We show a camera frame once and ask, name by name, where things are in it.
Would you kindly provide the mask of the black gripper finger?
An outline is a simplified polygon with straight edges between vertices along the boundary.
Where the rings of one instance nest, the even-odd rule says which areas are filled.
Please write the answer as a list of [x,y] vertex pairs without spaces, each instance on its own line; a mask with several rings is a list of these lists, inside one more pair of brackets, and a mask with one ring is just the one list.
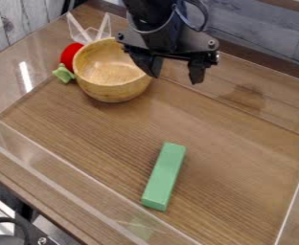
[[139,69],[152,78],[160,76],[164,59],[147,52],[129,52],[130,58]]
[[204,56],[192,57],[188,62],[189,80],[192,84],[199,84],[204,80],[208,62]]

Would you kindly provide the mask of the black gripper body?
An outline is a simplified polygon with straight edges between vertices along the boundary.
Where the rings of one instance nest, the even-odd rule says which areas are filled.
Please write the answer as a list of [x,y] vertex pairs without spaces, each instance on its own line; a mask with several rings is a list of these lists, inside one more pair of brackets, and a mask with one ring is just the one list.
[[205,32],[196,32],[185,25],[140,32],[128,28],[116,35],[116,41],[124,46],[124,51],[147,52],[161,58],[191,60],[204,56],[209,65],[219,63],[220,43]]

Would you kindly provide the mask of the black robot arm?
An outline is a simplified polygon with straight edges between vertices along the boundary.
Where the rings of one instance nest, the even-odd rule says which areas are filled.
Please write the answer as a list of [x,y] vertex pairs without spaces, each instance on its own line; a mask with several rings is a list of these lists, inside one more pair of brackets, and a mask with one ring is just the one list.
[[135,65],[152,78],[164,59],[188,62],[189,80],[199,84],[205,70],[219,64],[220,43],[204,28],[208,8],[200,0],[122,0],[129,28],[114,39]]

